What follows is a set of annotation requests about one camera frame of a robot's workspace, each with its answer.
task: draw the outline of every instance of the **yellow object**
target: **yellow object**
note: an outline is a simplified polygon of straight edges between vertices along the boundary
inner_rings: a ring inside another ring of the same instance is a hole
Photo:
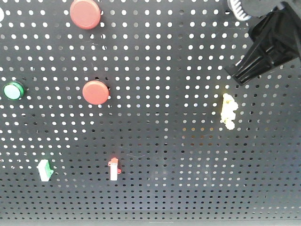
[[[221,119],[222,122],[225,123],[227,129],[233,130],[235,128],[233,120],[236,118],[234,111],[238,109],[238,104],[235,102],[234,98],[227,93],[223,95],[223,98]]]

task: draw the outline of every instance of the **green and white connector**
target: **green and white connector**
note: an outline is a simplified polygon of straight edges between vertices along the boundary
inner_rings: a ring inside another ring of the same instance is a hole
[[[38,164],[38,170],[41,177],[41,181],[47,182],[50,180],[51,175],[53,174],[53,170],[50,168],[49,161],[47,159],[43,159]]]

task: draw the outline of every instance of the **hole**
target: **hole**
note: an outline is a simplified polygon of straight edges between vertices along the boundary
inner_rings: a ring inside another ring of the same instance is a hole
[[[0,8],[0,22],[4,19],[4,11]]]

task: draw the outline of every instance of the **black plastic mount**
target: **black plastic mount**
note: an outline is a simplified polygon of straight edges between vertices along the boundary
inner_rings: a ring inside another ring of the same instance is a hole
[[[241,6],[248,15],[261,17],[267,15],[275,7],[283,9],[281,0],[240,0]]]
[[[275,8],[250,29],[254,44],[245,57],[225,67],[239,85],[297,57],[301,59],[301,3],[294,0],[282,4],[284,9]]]

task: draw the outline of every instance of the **perforated metal panel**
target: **perforated metal panel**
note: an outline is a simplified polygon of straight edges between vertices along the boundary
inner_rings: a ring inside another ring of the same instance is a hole
[[[1,0],[0,220],[300,220],[300,62],[239,87],[251,46],[221,0],[103,0],[84,31],[72,0]],[[81,90],[99,79],[104,105]],[[222,95],[239,103],[220,122]],[[122,173],[110,181],[108,161]],[[55,174],[40,182],[37,165]]]

